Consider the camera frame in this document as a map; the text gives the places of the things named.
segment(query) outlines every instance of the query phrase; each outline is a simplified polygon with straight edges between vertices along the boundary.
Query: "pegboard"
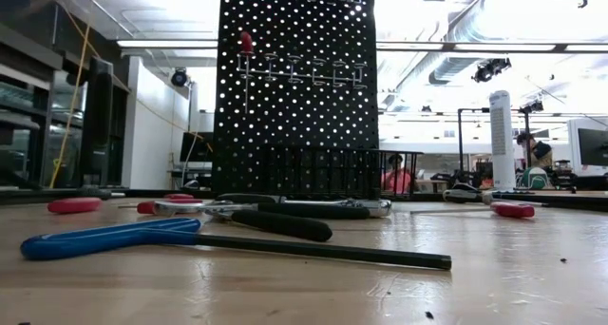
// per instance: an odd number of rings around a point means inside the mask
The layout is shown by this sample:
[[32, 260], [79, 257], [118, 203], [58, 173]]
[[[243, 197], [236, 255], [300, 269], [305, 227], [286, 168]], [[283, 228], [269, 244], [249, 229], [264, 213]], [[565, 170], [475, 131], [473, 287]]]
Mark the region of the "pegboard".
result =
[[373, 2], [221, 0], [214, 191], [268, 190], [268, 145], [377, 148]]

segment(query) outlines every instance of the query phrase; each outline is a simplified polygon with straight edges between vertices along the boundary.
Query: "yellow cable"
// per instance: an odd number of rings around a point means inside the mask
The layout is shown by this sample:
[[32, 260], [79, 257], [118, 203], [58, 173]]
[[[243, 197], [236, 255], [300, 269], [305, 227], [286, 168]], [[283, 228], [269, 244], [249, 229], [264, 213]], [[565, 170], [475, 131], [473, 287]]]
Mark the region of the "yellow cable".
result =
[[90, 25], [90, 17], [92, 14], [92, 9], [93, 9], [93, 0], [91, 0], [91, 4], [89, 6], [89, 22], [86, 23], [86, 30], [85, 30], [85, 34], [83, 36], [84, 41], [83, 41], [83, 49], [81, 51], [81, 55], [80, 55], [80, 64], [78, 65], [78, 74], [76, 75], [76, 87], [74, 88], [74, 94], [72, 95], [72, 102], [69, 105], [69, 115], [67, 116], [67, 124], [66, 124], [66, 134], [64, 134], [64, 139], [61, 142], [61, 149], [59, 149], [59, 158], [56, 159], [58, 161], [57, 165], [55, 165], [55, 169], [53, 170], [53, 176], [50, 179], [50, 185], [48, 187], [50, 188], [54, 188], [55, 187], [55, 181], [57, 180], [57, 175], [59, 174], [59, 169], [61, 169], [61, 163], [64, 160], [64, 153], [66, 152], [66, 144], [67, 144], [67, 137], [69, 136], [69, 126], [71, 125], [72, 122], [72, 116], [74, 116], [74, 107], [76, 106], [76, 100], [78, 97], [78, 86], [80, 83], [80, 80], [83, 76], [83, 66], [85, 65], [85, 54], [86, 54], [86, 44], [88, 44], [88, 34], [91, 30], [91, 25]]
[[[59, 3], [59, 6], [61, 6], [61, 8], [64, 9], [64, 11], [67, 14], [67, 17], [69, 17], [70, 21], [72, 22], [72, 25], [74, 25], [74, 28], [76, 28], [76, 30], [78, 30], [78, 33], [80, 33], [80, 36], [82, 36], [85, 39], [85, 43], [88, 46], [88, 48], [91, 49], [91, 51], [93, 52], [93, 54], [95, 55], [95, 57], [99, 58], [99, 59], [104, 59], [102, 58], [101, 55], [99, 55], [99, 52], [95, 49], [95, 47], [93, 47], [93, 45], [91, 45], [88, 40], [85, 38], [85, 35], [83, 34], [83, 31], [80, 29], [80, 27], [78, 26], [78, 24], [76, 23], [76, 20], [74, 20], [74, 17], [69, 13], [69, 11], [67, 11], [67, 8], [62, 4]], [[131, 89], [125, 84], [123, 83], [116, 75], [112, 75], [112, 77], [119, 83], [119, 85], [124, 88], [127, 91], [130, 91]], [[152, 112], [152, 114], [154, 114], [156, 117], [160, 118], [161, 120], [167, 122], [168, 124], [173, 125], [174, 127], [176, 127], [179, 130], [188, 132], [192, 135], [194, 135], [196, 138], [199, 138], [201, 140], [204, 140], [204, 138], [199, 135], [197, 132], [194, 131], [188, 131], [188, 129], [179, 126], [169, 120], [167, 120], [166, 118], [164, 118], [161, 114], [159, 114], [158, 112], [156, 112], [154, 109], [152, 109], [150, 106], [146, 105], [144, 102], [142, 102], [139, 98], [137, 98], [137, 96], [134, 96], [135, 100], [141, 104], [143, 107], [145, 107], [146, 109], [148, 109], [148, 111]], [[211, 151], [213, 153], [213, 148], [211, 147], [211, 144], [207, 143], [207, 148], [209, 149], [209, 151]]]

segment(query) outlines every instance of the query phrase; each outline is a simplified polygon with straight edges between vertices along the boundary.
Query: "blue handle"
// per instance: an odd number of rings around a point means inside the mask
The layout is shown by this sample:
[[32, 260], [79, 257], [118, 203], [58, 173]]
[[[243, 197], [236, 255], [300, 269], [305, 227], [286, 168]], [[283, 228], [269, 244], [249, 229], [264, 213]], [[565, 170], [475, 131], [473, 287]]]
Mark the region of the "blue handle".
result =
[[[195, 234], [201, 227], [200, 220], [169, 219], [141, 221], [131, 224], [73, 231], [56, 235], [40, 235], [26, 239], [21, 244], [21, 254], [26, 259], [47, 260], [73, 258], [81, 255], [124, 248], [141, 244], [194, 244], [187, 235]], [[181, 232], [180, 239], [163, 236], [164, 230]]]

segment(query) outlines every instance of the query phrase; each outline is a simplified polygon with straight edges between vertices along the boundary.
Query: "workbench surface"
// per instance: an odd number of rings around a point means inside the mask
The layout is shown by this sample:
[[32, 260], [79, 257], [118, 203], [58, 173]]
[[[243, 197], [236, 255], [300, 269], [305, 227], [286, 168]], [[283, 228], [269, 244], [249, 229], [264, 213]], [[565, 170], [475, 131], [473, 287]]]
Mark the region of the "workbench surface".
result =
[[[0, 324], [608, 323], [608, 215], [592, 212], [411, 216], [471, 208], [411, 202], [395, 203], [384, 220], [328, 221], [331, 244], [451, 255], [451, 272], [209, 247], [140, 246], [48, 262], [20, 256], [34, 235], [148, 219], [118, 208], [132, 202], [67, 216], [42, 204], [1, 207]], [[201, 232], [290, 240], [216, 222]]]

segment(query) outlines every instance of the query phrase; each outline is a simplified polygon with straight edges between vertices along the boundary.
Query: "computer monitor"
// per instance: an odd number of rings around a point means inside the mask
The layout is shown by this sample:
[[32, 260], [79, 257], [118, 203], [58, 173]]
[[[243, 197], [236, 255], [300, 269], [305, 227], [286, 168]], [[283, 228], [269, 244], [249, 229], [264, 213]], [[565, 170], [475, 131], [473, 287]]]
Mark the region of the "computer monitor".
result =
[[[195, 137], [192, 133], [184, 132], [181, 138], [181, 152], [180, 161], [185, 163], [186, 160], [189, 163], [203, 163], [212, 161], [213, 151], [209, 149], [213, 145], [213, 133], [211, 132], [199, 132], [197, 133], [202, 137]], [[188, 158], [188, 153], [192, 147], [192, 153]]]
[[608, 131], [579, 129], [580, 164], [608, 166]]

